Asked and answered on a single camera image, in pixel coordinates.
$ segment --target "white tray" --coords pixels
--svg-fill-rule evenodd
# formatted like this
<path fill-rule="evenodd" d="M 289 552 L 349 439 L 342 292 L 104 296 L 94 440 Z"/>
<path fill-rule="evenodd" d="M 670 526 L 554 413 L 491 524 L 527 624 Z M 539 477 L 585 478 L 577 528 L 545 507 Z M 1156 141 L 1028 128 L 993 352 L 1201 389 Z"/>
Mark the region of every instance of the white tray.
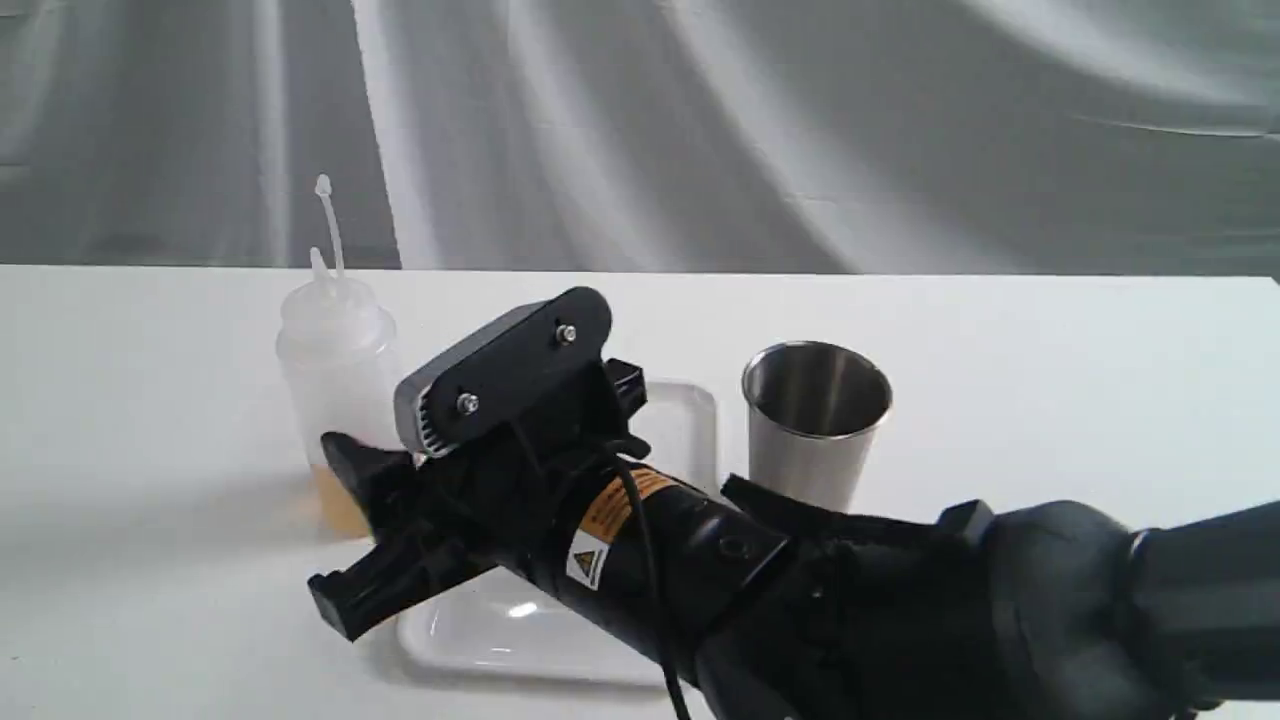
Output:
<path fill-rule="evenodd" d="M 631 432 L 653 445 L 655 468 L 719 497 L 716 400 L 705 389 L 650 382 Z M 503 569 L 401 614 L 396 628 L 424 667 L 662 687 L 662 671 Z"/>

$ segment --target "metal cup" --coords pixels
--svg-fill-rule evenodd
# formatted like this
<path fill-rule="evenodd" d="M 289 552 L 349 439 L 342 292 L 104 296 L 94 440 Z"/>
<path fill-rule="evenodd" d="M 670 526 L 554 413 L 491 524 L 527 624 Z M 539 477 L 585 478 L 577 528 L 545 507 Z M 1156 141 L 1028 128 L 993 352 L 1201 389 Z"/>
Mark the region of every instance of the metal cup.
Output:
<path fill-rule="evenodd" d="M 884 373 L 837 345 L 785 342 L 746 364 L 742 395 L 750 407 L 751 482 L 846 511 L 893 402 Z"/>

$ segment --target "yellow warning sticker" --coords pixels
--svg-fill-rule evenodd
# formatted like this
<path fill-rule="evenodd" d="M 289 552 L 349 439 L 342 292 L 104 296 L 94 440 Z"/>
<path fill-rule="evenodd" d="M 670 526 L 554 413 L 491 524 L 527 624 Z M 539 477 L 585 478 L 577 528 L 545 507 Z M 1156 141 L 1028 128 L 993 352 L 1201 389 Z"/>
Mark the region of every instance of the yellow warning sticker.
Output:
<path fill-rule="evenodd" d="M 663 488 L 680 484 L 649 468 L 632 470 L 631 475 L 636 480 L 641 502 Z M 564 562 L 564 574 L 593 591 L 599 589 L 600 574 L 604 571 L 609 547 L 630 516 L 631 501 L 627 498 L 626 487 L 621 478 L 614 478 L 600 491 L 600 495 L 595 496 L 595 500 L 586 509 L 582 521 L 579 523 L 577 530 L 573 532 L 573 539 L 568 546 L 568 557 Z"/>

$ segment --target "table surface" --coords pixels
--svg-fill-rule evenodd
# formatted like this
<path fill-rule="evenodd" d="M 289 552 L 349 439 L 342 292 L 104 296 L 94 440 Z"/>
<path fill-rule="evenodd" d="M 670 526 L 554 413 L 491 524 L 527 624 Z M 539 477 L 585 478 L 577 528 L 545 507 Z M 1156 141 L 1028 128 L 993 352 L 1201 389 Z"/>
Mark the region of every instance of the table surface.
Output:
<path fill-rule="evenodd" d="M 1070 497 L 1133 525 L 1275 500 L 1280 288 L 1267 279 L 357 272 L 407 364 L 572 284 L 613 356 L 709 389 L 746 466 L 737 379 L 818 338 L 896 406 L 856 509 L 931 520 Z M 365 551 L 317 528 L 274 356 L 305 272 L 0 268 L 0 716 L 669 717 L 660 694 L 408 670 L 305 587 Z M 707 716 L 698 701 L 695 710 Z M 1235 705 L 1213 717 L 1280 717 Z"/>

